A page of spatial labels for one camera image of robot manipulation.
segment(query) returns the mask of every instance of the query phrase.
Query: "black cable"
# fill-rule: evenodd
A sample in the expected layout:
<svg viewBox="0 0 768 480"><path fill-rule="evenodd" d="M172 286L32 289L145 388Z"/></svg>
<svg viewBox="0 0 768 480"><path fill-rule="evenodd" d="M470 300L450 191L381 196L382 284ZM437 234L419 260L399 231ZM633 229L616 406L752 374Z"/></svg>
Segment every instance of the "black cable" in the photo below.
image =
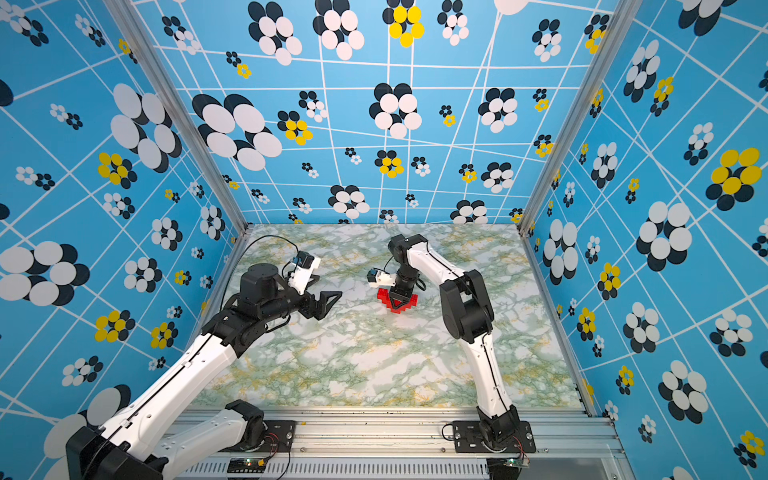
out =
<svg viewBox="0 0 768 480"><path fill-rule="evenodd" d="M442 439L443 439L443 440L445 440L445 441L447 441L447 442L453 442L453 440L454 440L454 438L453 438L453 437L451 437L451 438L449 439L448 437L446 437L446 436L445 436L445 427L447 427L448 425L450 425L451 427L453 427L453 424L452 424L452 423L446 423L446 424L445 424L445 425L443 425L443 426L442 426L442 428L440 429L440 435L442 435Z"/></svg>
<svg viewBox="0 0 768 480"><path fill-rule="evenodd" d="M288 463L286 464L285 471L283 471L283 473L279 477L277 477L275 480L280 480L288 472L288 467L290 467L290 447L285 442L280 442L280 443L285 445L286 449L288 449Z"/></svg>

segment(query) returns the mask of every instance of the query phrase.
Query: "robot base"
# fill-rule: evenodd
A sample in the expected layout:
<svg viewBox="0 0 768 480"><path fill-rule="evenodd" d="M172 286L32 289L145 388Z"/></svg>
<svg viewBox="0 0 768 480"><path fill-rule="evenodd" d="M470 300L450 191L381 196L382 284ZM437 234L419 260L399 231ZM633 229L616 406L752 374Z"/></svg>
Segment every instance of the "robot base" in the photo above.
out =
<svg viewBox="0 0 768 480"><path fill-rule="evenodd" d="M453 446L456 448L456 453L495 452L485 446L482 434L480 433L480 422L466 422L457 420L452 424L454 438ZM520 426L518 427L518 431L515 433L515 437L523 445L523 452L536 453L536 443L533 439L530 423L520 422ZM520 447L518 447L518 443L512 439L512 442L509 444L509 446L507 446L507 448L501 452L518 454L520 453Z"/></svg>
<svg viewBox="0 0 768 480"><path fill-rule="evenodd" d="M412 295L411 300L406 303L405 305L393 309L392 308L392 301L389 299L389 290L386 288L380 288L379 289L379 295L376 296L379 300L382 301L382 303L389 308L389 311L392 313L402 313L406 311L407 309L411 308L412 306L416 306L416 303L419 301L418 295Z"/></svg>

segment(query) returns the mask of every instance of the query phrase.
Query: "yellow circle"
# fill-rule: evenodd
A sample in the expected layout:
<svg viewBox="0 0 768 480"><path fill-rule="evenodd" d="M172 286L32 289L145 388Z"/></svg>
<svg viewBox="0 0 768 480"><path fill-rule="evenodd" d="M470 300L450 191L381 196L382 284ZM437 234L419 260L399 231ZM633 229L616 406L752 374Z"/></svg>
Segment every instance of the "yellow circle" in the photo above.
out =
<svg viewBox="0 0 768 480"><path fill-rule="evenodd" d="M715 184L722 184L728 178L728 169L725 167L718 167L712 172L712 181Z"/></svg>
<svg viewBox="0 0 768 480"><path fill-rule="evenodd" d="M411 27L411 35L413 35L413 38L421 38L424 36L424 25L420 23L415 23Z"/></svg>
<svg viewBox="0 0 768 480"><path fill-rule="evenodd" d="M739 152L735 150L728 150L722 157L720 157L720 165L723 165L724 167L732 167L737 161L739 161Z"/></svg>
<svg viewBox="0 0 768 480"><path fill-rule="evenodd" d="M402 37L400 37L400 45L405 48L413 45L413 35L409 34L408 32L402 34Z"/></svg>
<svg viewBox="0 0 768 480"><path fill-rule="evenodd" d="M739 155L739 163L744 167L756 164L759 159L760 151L756 148L747 148L745 151L741 152L741 155Z"/></svg>
<svg viewBox="0 0 768 480"><path fill-rule="evenodd" d="M752 165L741 171L741 181L747 185L754 185L763 176L760 167Z"/></svg>
<svg viewBox="0 0 768 480"><path fill-rule="evenodd" d="M723 182L723 192L729 195L735 194L741 188L741 180L731 177Z"/></svg>
<svg viewBox="0 0 768 480"><path fill-rule="evenodd" d="M406 7L400 5L398 8L395 8L395 14L393 16L395 17L395 22L403 23L406 18L408 18L408 10Z"/></svg>
<svg viewBox="0 0 768 480"><path fill-rule="evenodd" d="M422 19L422 10L419 7L411 7L408 9L408 21L416 23Z"/></svg>
<svg viewBox="0 0 768 480"><path fill-rule="evenodd" d="M392 38L400 38L400 35L402 35L402 27L399 23L393 23L389 26L389 34L392 36Z"/></svg>

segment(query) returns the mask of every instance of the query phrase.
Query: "white circle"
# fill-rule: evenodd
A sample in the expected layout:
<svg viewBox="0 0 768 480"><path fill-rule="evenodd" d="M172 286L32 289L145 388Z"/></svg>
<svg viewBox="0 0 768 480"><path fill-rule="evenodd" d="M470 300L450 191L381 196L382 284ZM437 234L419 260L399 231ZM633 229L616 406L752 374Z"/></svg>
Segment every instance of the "white circle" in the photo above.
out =
<svg viewBox="0 0 768 480"><path fill-rule="evenodd" d="M69 262L56 263L51 268L51 281L56 285L68 285L78 275L78 269Z"/></svg>
<svg viewBox="0 0 768 480"><path fill-rule="evenodd" d="M237 151L237 161L251 171L263 170L266 166L264 156L253 148L241 148Z"/></svg>
<svg viewBox="0 0 768 480"><path fill-rule="evenodd" d="M290 37L293 35L293 24L288 18L280 17L275 22L275 28L283 37Z"/></svg>
<svg viewBox="0 0 768 480"><path fill-rule="evenodd" d="M301 51L303 50L303 46L301 45L301 41L296 37L288 37L286 39L286 49L291 55L301 55Z"/></svg>
<svg viewBox="0 0 768 480"><path fill-rule="evenodd" d="M159 124L154 128L154 142L167 154L173 153L176 150L176 135L163 124Z"/></svg>
<svg viewBox="0 0 768 480"><path fill-rule="evenodd" d="M554 258L554 252L556 249L557 247L554 244L554 240L551 238L547 239L547 241L544 242L544 257L547 260L552 260L552 258Z"/></svg>
<svg viewBox="0 0 768 480"><path fill-rule="evenodd" d="M690 218L690 210L685 204L675 204L670 207L667 218L673 227L682 227Z"/></svg>
<svg viewBox="0 0 768 480"><path fill-rule="evenodd" d="M654 223L662 223L667 219L667 205L656 202L648 209L648 219Z"/></svg>
<svg viewBox="0 0 768 480"><path fill-rule="evenodd" d="M692 242L693 237L690 235L690 231L683 227L676 228L670 233L670 247L673 250L684 252Z"/></svg>
<svg viewBox="0 0 768 480"><path fill-rule="evenodd" d="M752 320L748 316L743 314L736 317L736 323L738 323L739 326L742 328L748 328L752 326Z"/></svg>
<svg viewBox="0 0 768 480"><path fill-rule="evenodd" d="M508 98L504 101L504 105L502 108L504 109L504 112L511 113L515 111L515 109L518 107L518 101L514 98Z"/></svg>
<svg viewBox="0 0 768 480"><path fill-rule="evenodd" d="M553 258L552 265L549 268L554 278L560 278L561 276L563 276L563 270L565 270L565 265L563 264L563 257Z"/></svg>
<svg viewBox="0 0 768 480"><path fill-rule="evenodd" d="M384 110L388 114L391 114L395 110L397 110L397 107L399 106L399 101L394 94L384 94L382 96L382 99L379 100L379 104L381 105L382 110Z"/></svg>
<svg viewBox="0 0 768 480"><path fill-rule="evenodd" d="M344 13L341 14L341 26L351 34L352 30L357 28L357 15L355 15L355 12L352 10L345 10Z"/></svg>
<svg viewBox="0 0 768 480"><path fill-rule="evenodd" d="M0 266L9 273L22 273L35 262L32 252L23 247L11 247L0 253Z"/></svg>
<svg viewBox="0 0 768 480"><path fill-rule="evenodd" d="M488 109L493 113L500 111L504 106L504 101L501 98L494 98L488 103Z"/></svg>
<svg viewBox="0 0 768 480"><path fill-rule="evenodd" d="M61 245L56 242L45 241L38 243L35 248L35 260L42 265L54 265L61 261L63 255L64 251L61 249Z"/></svg>
<svg viewBox="0 0 768 480"><path fill-rule="evenodd" d="M336 54L340 59L346 61L352 58L352 47L345 41L336 46Z"/></svg>
<svg viewBox="0 0 768 480"><path fill-rule="evenodd" d="M661 375L661 381L670 390L677 390L677 386L679 385L677 377L672 372L664 372Z"/></svg>
<svg viewBox="0 0 768 480"><path fill-rule="evenodd" d="M165 108L163 102L155 94L144 94L141 98L141 107L153 124L161 124L165 121Z"/></svg>
<svg viewBox="0 0 768 480"><path fill-rule="evenodd" d="M261 51L264 52L265 55L274 55L275 50L277 50L275 41L271 37L267 37L267 36L263 36L262 38L259 38L259 47L261 48Z"/></svg>
<svg viewBox="0 0 768 480"><path fill-rule="evenodd" d="M29 294L32 282L26 275L12 273L0 278L0 298L10 302L21 300Z"/></svg>
<svg viewBox="0 0 768 480"><path fill-rule="evenodd" d="M253 136L253 146L264 157L273 158L283 153L283 144L280 143L280 139L265 131Z"/></svg>
<svg viewBox="0 0 768 480"><path fill-rule="evenodd" d="M349 35L347 35L346 40L349 42L349 46L355 50L361 49L366 43L366 39L362 36L362 32L360 30L351 31Z"/></svg>
<svg viewBox="0 0 768 480"><path fill-rule="evenodd" d="M128 118L139 118L141 116L141 100L133 88L126 84L117 84L112 91L114 103L123 115Z"/></svg>
<svg viewBox="0 0 768 480"><path fill-rule="evenodd" d="M376 118L374 118L373 121L376 123L376 126L382 130L387 130L392 126L392 116L385 111L380 111L376 114Z"/></svg>
<svg viewBox="0 0 768 480"><path fill-rule="evenodd" d="M634 329L633 336L638 343L645 343L645 340L647 339L645 336L645 330L641 328Z"/></svg>
<svg viewBox="0 0 768 480"><path fill-rule="evenodd" d="M637 328L637 325L639 324L639 322L638 322L638 320L637 320L637 317L636 317L635 315L633 315L632 313L628 313L628 314L627 314L627 320L626 320L626 322L627 322L627 325L628 325L628 326L629 326L631 329L636 329L636 328Z"/></svg>
<svg viewBox="0 0 768 480"><path fill-rule="evenodd" d="M136 124L125 115L115 115L110 124L112 136L128 149L136 148L139 143L139 130Z"/></svg>
<svg viewBox="0 0 768 480"><path fill-rule="evenodd" d="M649 308L648 310L645 310L645 321L651 325L656 325L659 323L659 314L656 310Z"/></svg>
<svg viewBox="0 0 768 480"><path fill-rule="evenodd" d="M237 145L234 140L217 131L209 134L206 139L208 147L218 156L224 158L234 157L237 153Z"/></svg>
<svg viewBox="0 0 768 480"><path fill-rule="evenodd" d="M29 290L29 300L37 306L51 305L58 298L58 287L53 282L36 283Z"/></svg>
<svg viewBox="0 0 768 480"><path fill-rule="evenodd" d="M277 33L277 25L275 25L273 19L264 15L262 18L259 18L259 30L261 30L261 33L263 33L264 36L274 37Z"/></svg>
<svg viewBox="0 0 768 480"><path fill-rule="evenodd" d="M413 96L413 94L404 94L402 97L400 97L399 106L400 110L404 111L405 113L411 113L416 109L416 105L418 104L418 101L416 100L416 97Z"/></svg>
<svg viewBox="0 0 768 480"><path fill-rule="evenodd" d="M264 116L253 105L239 104L232 114L235 123L244 131L255 134L264 129Z"/></svg>
<svg viewBox="0 0 768 480"><path fill-rule="evenodd" d="M280 47L275 51L275 59L281 65L290 65L293 57L290 56L290 52L286 48Z"/></svg>
<svg viewBox="0 0 768 480"><path fill-rule="evenodd" d="M163 154L160 152L160 148L158 148L157 144L155 144L149 138L141 139L139 142L138 152L141 163L149 168L157 168L163 161Z"/></svg>
<svg viewBox="0 0 768 480"><path fill-rule="evenodd" d="M480 121L483 125L490 125L496 120L496 115L493 115L492 112L486 111L482 117L480 117Z"/></svg>
<svg viewBox="0 0 768 480"><path fill-rule="evenodd" d="M394 124L389 128L389 133L392 134L394 138L405 138L406 134L408 133L408 128L404 124Z"/></svg>
<svg viewBox="0 0 768 480"><path fill-rule="evenodd" d="M568 222L565 224L565 227L563 227L563 244L566 247L571 247L576 243L577 232L575 223Z"/></svg>
<svg viewBox="0 0 768 480"><path fill-rule="evenodd" d="M672 401L675 405L680 407L680 410L688 410L688 407L690 407L690 401L688 400L688 396L683 393L682 390L675 390L672 392Z"/></svg>
<svg viewBox="0 0 768 480"><path fill-rule="evenodd" d="M674 360L670 364L670 370L678 379L684 380L688 377L688 368L680 360Z"/></svg>
<svg viewBox="0 0 768 480"><path fill-rule="evenodd" d="M661 338L659 329L655 325L649 325L645 327L645 335L651 342L658 342L659 338Z"/></svg>
<svg viewBox="0 0 768 480"><path fill-rule="evenodd" d="M689 393L688 402L690 403L690 406L699 413L705 413L710 408L707 398L699 392L694 391Z"/></svg>
<svg viewBox="0 0 768 480"><path fill-rule="evenodd" d="M565 249L565 252L563 252L563 264L569 272L576 270L576 266L578 266L578 253L576 253L575 248L569 247Z"/></svg>
<svg viewBox="0 0 768 480"><path fill-rule="evenodd" d="M323 47L333 50L339 44L339 38L336 37L336 33L325 30L320 36L320 40L323 41Z"/></svg>

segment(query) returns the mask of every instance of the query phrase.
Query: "green marble pattern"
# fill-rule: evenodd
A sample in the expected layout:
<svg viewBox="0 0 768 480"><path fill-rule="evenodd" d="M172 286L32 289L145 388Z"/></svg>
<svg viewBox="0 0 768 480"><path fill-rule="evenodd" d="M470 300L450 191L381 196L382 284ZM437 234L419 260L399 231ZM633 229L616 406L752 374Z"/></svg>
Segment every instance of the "green marble pattern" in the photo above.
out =
<svg viewBox="0 0 768 480"><path fill-rule="evenodd" d="M427 281L418 306L389 312L366 272L384 267L389 238L421 233L466 270L478 269L495 311L494 343L504 383L522 407L578 407L574 383L547 319L517 230L502 225L258 225L253 238L282 235L320 257L311 290L341 290L322 321L295 313L262 336L197 397L198 406L233 399L267 406L474 406L475 385L458 343L442 322L437 287ZM278 267L294 255L266 238L237 265L227 297L254 263ZM388 271L396 270L390 263Z"/></svg>

